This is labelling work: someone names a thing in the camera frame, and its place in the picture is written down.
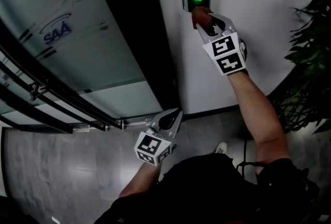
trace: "potted plant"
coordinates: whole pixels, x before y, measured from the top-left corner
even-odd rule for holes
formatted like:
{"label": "potted plant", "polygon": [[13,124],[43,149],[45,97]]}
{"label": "potted plant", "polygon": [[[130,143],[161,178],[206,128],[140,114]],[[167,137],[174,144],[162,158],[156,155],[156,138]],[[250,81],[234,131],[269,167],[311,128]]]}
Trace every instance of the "potted plant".
{"label": "potted plant", "polygon": [[286,132],[328,118],[319,132],[331,129],[331,0],[312,0],[295,8],[308,22],[292,31],[291,53],[285,58],[296,64],[287,87],[272,99]]}

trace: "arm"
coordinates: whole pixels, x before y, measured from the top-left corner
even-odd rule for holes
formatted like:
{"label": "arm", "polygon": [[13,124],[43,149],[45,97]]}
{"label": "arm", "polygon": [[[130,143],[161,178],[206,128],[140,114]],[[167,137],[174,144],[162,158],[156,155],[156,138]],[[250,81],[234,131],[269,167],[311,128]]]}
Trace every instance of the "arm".
{"label": "arm", "polygon": [[287,142],[278,116],[260,89],[243,72],[228,75],[240,111],[257,147],[257,162],[269,164],[289,158]]}
{"label": "arm", "polygon": [[157,184],[161,166],[162,164],[154,166],[144,162],[130,183],[119,194],[119,197],[128,197],[150,190]]}

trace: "gray floor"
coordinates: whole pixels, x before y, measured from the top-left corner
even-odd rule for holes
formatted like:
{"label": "gray floor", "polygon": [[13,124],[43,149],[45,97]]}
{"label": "gray floor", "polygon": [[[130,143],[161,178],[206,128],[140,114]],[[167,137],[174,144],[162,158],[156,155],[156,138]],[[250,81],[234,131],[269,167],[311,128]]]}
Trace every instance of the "gray floor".
{"label": "gray floor", "polygon": [[[144,126],[124,131],[92,130],[73,135],[43,135],[6,130],[5,167],[11,195],[24,213],[39,223],[90,224],[106,211],[142,164],[133,151]],[[221,141],[237,165],[243,160],[246,128],[239,112],[203,117],[182,123],[178,148],[162,166],[162,173],[186,158],[211,153]],[[329,192],[331,134],[288,135],[294,163],[308,167],[310,178],[322,188],[318,205]],[[248,142],[247,161],[254,161]],[[256,182],[254,168],[246,179]]]}

